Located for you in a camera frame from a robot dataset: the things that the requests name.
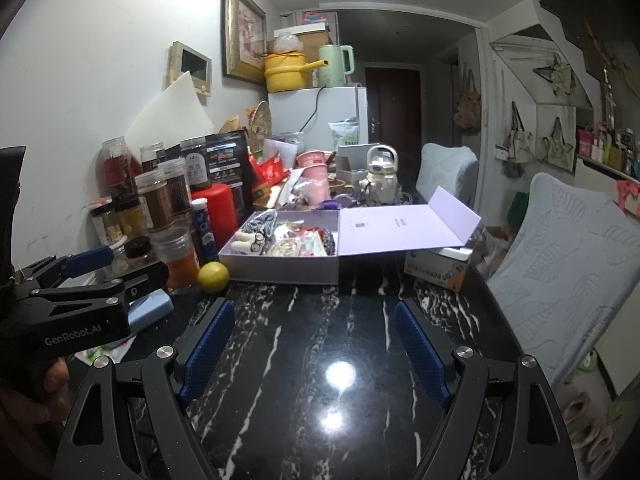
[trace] doorway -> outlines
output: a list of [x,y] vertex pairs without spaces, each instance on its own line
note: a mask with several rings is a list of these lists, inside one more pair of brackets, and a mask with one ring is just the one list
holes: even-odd
[[413,190],[420,171],[422,113],[420,72],[402,68],[365,69],[369,140],[398,152],[398,181]]

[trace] black marble table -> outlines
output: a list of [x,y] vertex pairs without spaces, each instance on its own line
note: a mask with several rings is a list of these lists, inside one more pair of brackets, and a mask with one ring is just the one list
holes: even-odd
[[[442,410],[422,392],[396,333],[400,299],[416,299],[429,322],[485,357],[520,354],[474,269],[455,294],[405,275],[399,255],[340,265],[339,286],[229,286],[236,328],[205,395],[188,409],[223,479],[411,477]],[[138,335],[126,359],[173,343],[214,300],[177,297],[174,313]],[[144,406],[136,416],[148,431]],[[491,422],[487,405],[464,478],[479,472]],[[150,466],[162,478],[158,455]]]

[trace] white refrigerator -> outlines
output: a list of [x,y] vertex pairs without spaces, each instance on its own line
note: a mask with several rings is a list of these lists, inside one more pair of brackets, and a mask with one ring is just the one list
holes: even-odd
[[[319,91],[318,88],[308,88],[269,94],[272,134],[304,131],[306,151],[330,152],[334,149],[334,137],[329,123],[356,118],[360,125],[358,143],[367,144],[369,142],[367,89],[361,86],[344,86],[324,88],[318,94]],[[318,111],[313,115],[316,99]]]

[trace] white quilted chair cover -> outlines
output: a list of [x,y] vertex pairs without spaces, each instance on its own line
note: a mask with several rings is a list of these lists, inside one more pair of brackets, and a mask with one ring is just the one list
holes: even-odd
[[440,186],[465,205],[476,189],[478,159],[469,148],[445,148],[438,144],[422,147],[422,162],[415,189],[428,202]]
[[640,233],[604,193],[546,173],[488,285],[522,349],[555,385],[591,350],[640,277]]

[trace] yellow lemon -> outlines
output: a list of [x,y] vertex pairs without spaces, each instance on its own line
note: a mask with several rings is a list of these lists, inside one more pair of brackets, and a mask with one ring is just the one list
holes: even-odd
[[220,262],[209,262],[200,269],[198,281],[205,292],[215,294],[226,287],[229,271]]

